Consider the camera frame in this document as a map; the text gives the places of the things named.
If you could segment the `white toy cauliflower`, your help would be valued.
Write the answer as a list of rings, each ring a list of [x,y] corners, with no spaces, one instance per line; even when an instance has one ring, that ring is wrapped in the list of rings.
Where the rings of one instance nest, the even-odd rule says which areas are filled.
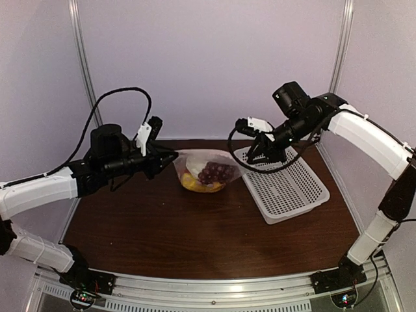
[[[207,161],[201,157],[195,155],[190,155],[186,159],[186,169],[189,171],[190,175],[194,178],[198,178],[199,174],[205,169]]]

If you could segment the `yellow toy fruit front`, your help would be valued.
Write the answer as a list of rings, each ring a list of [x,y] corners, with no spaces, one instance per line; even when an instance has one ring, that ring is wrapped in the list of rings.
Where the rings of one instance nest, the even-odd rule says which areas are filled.
[[[202,185],[196,178],[189,173],[184,173],[180,178],[181,185],[192,192],[208,193],[207,185]]]

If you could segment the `yellow toy fruit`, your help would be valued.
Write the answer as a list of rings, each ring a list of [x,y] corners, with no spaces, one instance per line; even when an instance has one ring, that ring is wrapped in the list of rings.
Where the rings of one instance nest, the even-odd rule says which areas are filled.
[[[225,183],[214,182],[213,184],[207,185],[207,191],[218,192],[219,190],[222,190],[225,186]]]
[[[184,173],[180,178],[181,185],[192,192],[208,193],[207,185],[202,185],[196,178],[189,173]]]

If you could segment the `clear zip top bag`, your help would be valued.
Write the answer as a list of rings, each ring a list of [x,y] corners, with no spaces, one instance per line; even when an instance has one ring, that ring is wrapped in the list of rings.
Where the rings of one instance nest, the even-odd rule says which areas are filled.
[[[231,154],[220,149],[181,149],[174,161],[181,186],[198,193],[215,193],[246,173]]]

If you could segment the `dark red toy grapes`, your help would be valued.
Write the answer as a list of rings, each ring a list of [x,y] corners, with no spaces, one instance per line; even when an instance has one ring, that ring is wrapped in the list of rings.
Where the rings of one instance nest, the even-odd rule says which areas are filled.
[[[227,183],[234,177],[236,167],[218,162],[208,162],[205,169],[199,174],[198,180],[203,185]]]

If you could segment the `white perforated plastic basket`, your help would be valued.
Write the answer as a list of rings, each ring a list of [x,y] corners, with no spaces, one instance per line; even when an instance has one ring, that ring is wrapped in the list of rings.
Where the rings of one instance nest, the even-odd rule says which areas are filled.
[[[330,198],[329,190],[303,158],[273,174],[245,170],[242,179],[269,225],[308,213]]]

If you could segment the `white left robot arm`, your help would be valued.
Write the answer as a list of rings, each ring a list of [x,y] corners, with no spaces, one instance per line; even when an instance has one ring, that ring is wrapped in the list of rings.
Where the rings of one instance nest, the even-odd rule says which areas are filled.
[[[52,174],[1,184],[1,255],[15,255],[67,274],[80,289],[93,283],[93,273],[75,248],[58,245],[13,225],[14,215],[60,200],[83,198],[110,186],[124,176],[142,172],[148,179],[160,174],[179,156],[178,152],[153,145],[162,123],[158,118],[142,124],[129,140],[120,125],[105,124],[90,134],[90,148],[78,161],[70,161]]]

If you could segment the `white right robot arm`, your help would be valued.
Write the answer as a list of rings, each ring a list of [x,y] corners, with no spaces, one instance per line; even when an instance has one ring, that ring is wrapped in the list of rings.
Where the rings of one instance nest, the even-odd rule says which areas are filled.
[[[392,178],[378,210],[366,230],[339,261],[333,273],[337,286],[358,281],[361,265],[376,254],[410,213],[415,196],[415,151],[382,129],[333,93],[309,97],[293,81],[272,95],[287,120],[278,127],[249,117],[236,123],[237,131],[254,139],[247,163],[285,162],[285,150],[302,138],[311,143],[321,131],[329,131],[360,149]]]

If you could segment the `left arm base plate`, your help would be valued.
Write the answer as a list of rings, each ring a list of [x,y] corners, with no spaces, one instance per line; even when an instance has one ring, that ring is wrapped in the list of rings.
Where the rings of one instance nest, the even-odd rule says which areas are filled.
[[[111,295],[116,276],[114,274],[87,270],[86,272],[58,273],[59,281],[70,286],[74,290],[88,292],[90,294]]]

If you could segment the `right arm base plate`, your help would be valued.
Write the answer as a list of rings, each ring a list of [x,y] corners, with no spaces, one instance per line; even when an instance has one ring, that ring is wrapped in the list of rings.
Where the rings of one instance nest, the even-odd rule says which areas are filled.
[[[343,272],[340,268],[318,271],[310,276],[315,294],[349,289],[367,281],[365,273],[359,272],[355,276]]]

